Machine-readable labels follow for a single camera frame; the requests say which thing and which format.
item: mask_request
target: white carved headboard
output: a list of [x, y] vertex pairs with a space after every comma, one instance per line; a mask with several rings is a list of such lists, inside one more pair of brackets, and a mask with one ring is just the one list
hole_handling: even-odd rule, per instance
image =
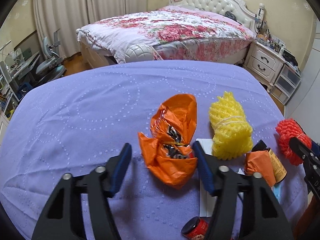
[[170, 4], [189, 5], [221, 15], [224, 15], [226, 11], [230, 11], [236, 16], [239, 23], [256, 33], [255, 13], [247, 9], [243, 0], [170, 0]]

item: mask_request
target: small orange paper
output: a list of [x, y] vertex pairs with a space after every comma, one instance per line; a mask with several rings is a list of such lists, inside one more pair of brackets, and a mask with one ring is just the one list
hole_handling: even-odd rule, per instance
[[260, 172], [270, 187], [273, 187], [276, 183], [268, 151], [247, 153], [244, 171], [247, 175]]
[[[197, 166], [197, 158], [172, 159], [167, 156], [168, 150], [164, 148], [164, 143], [172, 143], [182, 155], [192, 153], [189, 143], [196, 130], [196, 124], [196, 98], [189, 94], [179, 94], [163, 102], [152, 117], [150, 130], [153, 138], [138, 133], [141, 154], [148, 169], [163, 183], [176, 189], [181, 189], [192, 177]], [[170, 126], [181, 135], [179, 145], [167, 134]]]

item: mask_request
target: wooden floor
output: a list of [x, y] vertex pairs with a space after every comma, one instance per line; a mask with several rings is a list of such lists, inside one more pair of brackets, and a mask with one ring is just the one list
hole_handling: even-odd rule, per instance
[[[67, 71], [65, 76], [72, 75], [75, 73], [79, 73], [88, 69], [91, 69], [88, 63], [84, 63], [81, 53], [77, 53], [72, 57], [66, 59], [63, 62], [64, 66], [66, 67]], [[279, 110], [281, 111], [282, 115], [284, 116], [284, 106], [272, 95], [270, 95], [273, 101], [278, 106]]]

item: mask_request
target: black lid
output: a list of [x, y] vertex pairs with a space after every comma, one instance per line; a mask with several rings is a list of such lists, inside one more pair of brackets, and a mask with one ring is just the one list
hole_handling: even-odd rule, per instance
[[200, 218], [199, 217], [194, 217], [191, 218], [181, 229], [181, 233], [183, 235], [187, 235], [193, 231], [193, 229], [196, 228], [196, 226], [199, 224]]
[[264, 143], [264, 141], [260, 140], [258, 143], [252, 148], [252, 152], [257, 151], [265, 151], [267, 150], [267, 145]]

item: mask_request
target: floral comforter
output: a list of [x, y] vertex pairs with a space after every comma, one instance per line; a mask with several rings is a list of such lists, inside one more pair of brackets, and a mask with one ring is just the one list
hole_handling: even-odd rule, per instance
[[215, 13], [175, 7], [104, 19], [81, 28], [78, 41], [124, 63], [127, 49], [147, 44], [155, 59], [219, 61], [247, 47], [249, 29]]

